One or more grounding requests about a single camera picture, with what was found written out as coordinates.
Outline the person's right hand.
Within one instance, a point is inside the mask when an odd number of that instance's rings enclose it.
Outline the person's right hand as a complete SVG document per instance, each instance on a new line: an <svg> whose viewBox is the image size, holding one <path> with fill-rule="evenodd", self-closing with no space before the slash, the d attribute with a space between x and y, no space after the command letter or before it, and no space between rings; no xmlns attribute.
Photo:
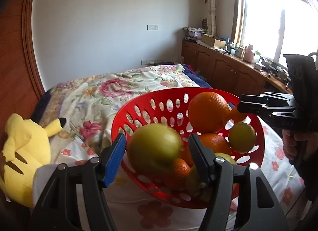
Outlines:
<svg viewBox="0 0 318 231"><path fill-rule="evenodd" d="M291 164L302 172L317 170L317 132L282 131L283 151ZM297 151L297 142L306 141L307 145L302 157Z"/></svg>

